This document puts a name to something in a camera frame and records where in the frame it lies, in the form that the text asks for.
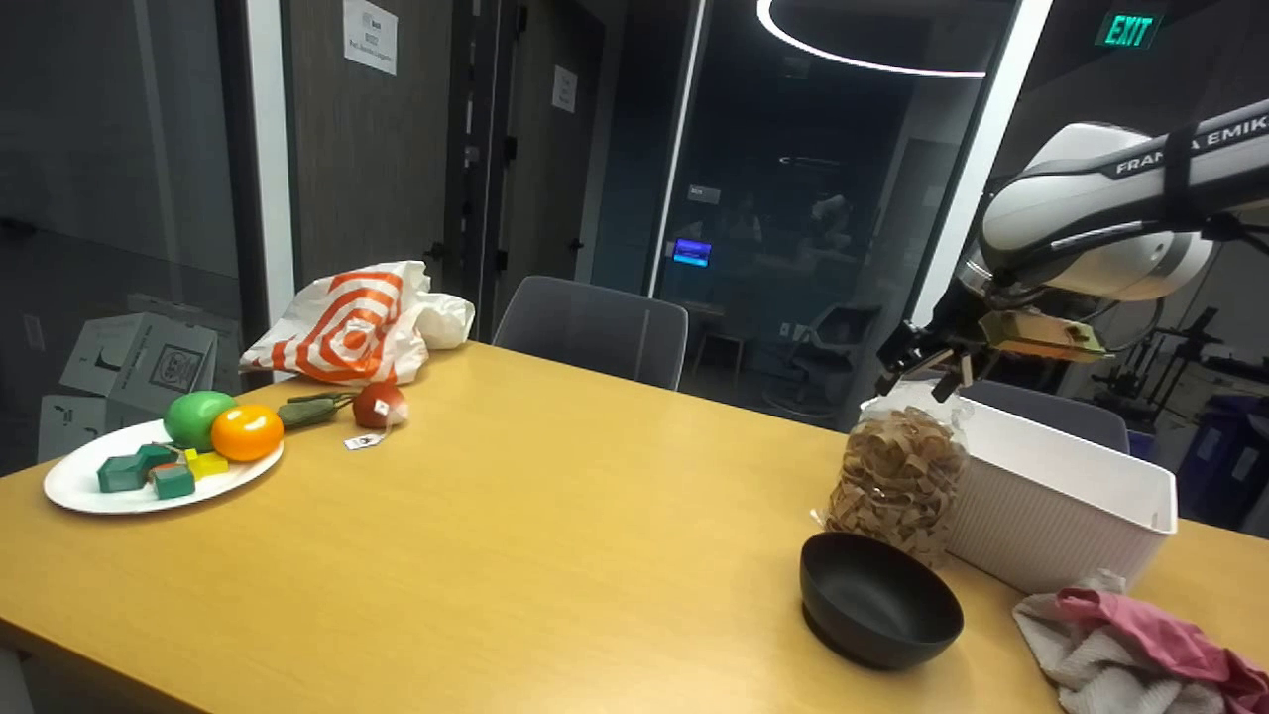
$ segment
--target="sign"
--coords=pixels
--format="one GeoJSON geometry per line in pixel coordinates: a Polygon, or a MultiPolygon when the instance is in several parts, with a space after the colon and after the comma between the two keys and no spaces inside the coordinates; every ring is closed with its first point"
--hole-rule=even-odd
{"type": "Polygon", "coordinates": [[[1155,34],[1158,17],[1146,10],[1109,10],[1097,33],[1097,46],[1142,50],[1155,34]]]}
{"type": "Polygon", "coordinates": [[[346,58],[395,74],[395,17],[367,0],[346,0],[346,58]]]}
{"type": "Polygon", "coordinates": [[[580,112],[580,70],[555,63],[550,106],[564,116],[580,112]]]}

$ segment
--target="white plate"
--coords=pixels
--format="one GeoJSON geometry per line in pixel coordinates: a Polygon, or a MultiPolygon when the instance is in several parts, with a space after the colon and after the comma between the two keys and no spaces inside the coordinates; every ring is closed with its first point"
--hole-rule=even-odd
{"type": "Polygon", "coordinates": [[[104,493],[96,483],[96,468],[107,456],[132,456],[144,444],[171,444],[161,422],[132,424],[132,430],[107,432],[107,435],[75,448],[45,476],[45,496],[61,506],[91,512],[91,514],[174,512],[174,506],[190,506],[190,502],[246,486],[249,480],[264,476],[286,452],[286,444],[276,444],[270,456],[263,456],[255,465],[230,465],[227,472],[200,476],[196,493],[177,496],[177,498],[157,498],[156,483],[135,486],[135,493],[104,493]]]}

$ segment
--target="black chair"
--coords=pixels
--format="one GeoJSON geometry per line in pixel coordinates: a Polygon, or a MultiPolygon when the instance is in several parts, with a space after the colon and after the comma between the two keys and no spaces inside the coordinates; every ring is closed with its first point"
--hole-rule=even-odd
{"type": "Polygon", "coordinates": [[[690,317],[682,304],[531,272],[493,344],[678,387],[690,317]]]}

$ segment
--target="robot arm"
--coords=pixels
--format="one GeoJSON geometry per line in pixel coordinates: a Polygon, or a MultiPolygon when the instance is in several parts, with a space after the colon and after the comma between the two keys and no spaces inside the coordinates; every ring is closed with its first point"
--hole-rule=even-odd
{"type": "Polygon", "coordinates": [[[1269,99],[1174,135],[1063,127],[979,221],[995,289],[1158,303],[1269,189],[1269,99]]]}
{"type": "MultiPolygon", "coordinates": [[[[880,349],[895,377],[946,366],[941,395],[968,381],[972,352],[999,349],[986,325],[1044,289],[1158,303],[1208,263],[1215,243],[1248,237],[1235,217],[1269,193],[1269,99],[1171,135],[1071,122],[979,213],[979,243],[946,289],[941,317],[895,328],[880,349]]],[[[1093,332],[1079,320],[1028,328],[1079,358],[1093,332]]]]}

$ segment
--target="paper bag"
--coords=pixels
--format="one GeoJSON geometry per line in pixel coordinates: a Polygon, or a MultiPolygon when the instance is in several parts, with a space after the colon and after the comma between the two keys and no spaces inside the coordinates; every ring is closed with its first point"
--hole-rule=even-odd
{"type": "Polygon", "coordinates": [[[408,386],[430,360],[424,325],[443,332],[436,349],[456,349],[476,320],[469,303],[430,292],[430,287],[424,263],[378,263],[319,279],[243,352],[243,366],[303,374],[320,386],[408,386]]]}

